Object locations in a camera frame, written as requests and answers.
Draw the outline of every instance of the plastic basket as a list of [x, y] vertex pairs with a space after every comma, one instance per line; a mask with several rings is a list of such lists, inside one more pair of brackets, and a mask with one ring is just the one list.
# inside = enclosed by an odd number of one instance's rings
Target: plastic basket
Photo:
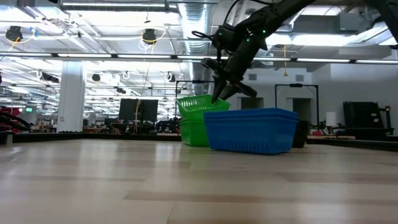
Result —
[[178, 109], [184, 119], [203, 120], [204, 112], [228, 111], [230, 103], [218, 99], [211, 103], [211, 95], [190, 96], [177, 100]]
[[189, 146], [209, 146], [205, 122], [185, 119], [180, 122], [181, 140]]
[[212, 149], [280, 154], [292, 148], [298, 114], [278, 108], [205, 113]]

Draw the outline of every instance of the green basket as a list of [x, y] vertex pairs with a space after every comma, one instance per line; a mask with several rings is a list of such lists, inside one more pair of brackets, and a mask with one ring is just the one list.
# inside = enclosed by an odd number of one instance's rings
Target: green basket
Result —
[[205, 122], [185, 119], [180, 122], [181, 140], [189, 146], [209, 146]]
[[203, 114], [210, 111], [228, 111], [230, 103], [218, 99], [211, 103], [211, 95], [190, 96], [177, 100], [183, 119], [203, 120]]

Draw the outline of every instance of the pillar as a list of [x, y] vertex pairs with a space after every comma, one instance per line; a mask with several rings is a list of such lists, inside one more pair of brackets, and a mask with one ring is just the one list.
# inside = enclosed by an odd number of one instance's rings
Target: pillar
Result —
[[57, 132], [83, 131], [85, 87], [83, 62], [63, 62]]

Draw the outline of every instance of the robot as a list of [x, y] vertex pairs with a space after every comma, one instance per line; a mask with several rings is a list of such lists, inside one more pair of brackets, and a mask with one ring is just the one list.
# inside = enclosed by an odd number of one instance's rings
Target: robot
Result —
[[[256, 97], [257, 91], [244, 85], [241, 81], [244, 73], [251, 66], [257, 51], [259, 49], [267, 50], [264, 39], [274, 33], [285, 20], [315, 2], [315, 0], [283, 0], [279, 3], [252, 1], [267, 4], [267, 6], [254, 12], [236, 26], [224, 22], [212, 36], [197, 31], [192, 32], [198, 37], [209, 38], [218, 52], [216, 60], [205, 58], [201, 62], [215, 72], [212, 103], [218, 98], [226, 100], [236, 93]], [[387, 24], [391, 34], [398, 40], [398, 0], [364, 0], [364, 2], [380, 12], [381, 18]], [[221, 59], [222, 50], [229, 54], [227, 60]]]

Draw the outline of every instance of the wooden floor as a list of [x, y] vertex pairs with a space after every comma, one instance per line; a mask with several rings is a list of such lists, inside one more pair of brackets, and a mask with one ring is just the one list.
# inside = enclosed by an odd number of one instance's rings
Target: wooden floor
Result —
[[398, 223], [398, 154], [310, 145], [279, 156], [179, 142], [0, 149], [2, 224]]

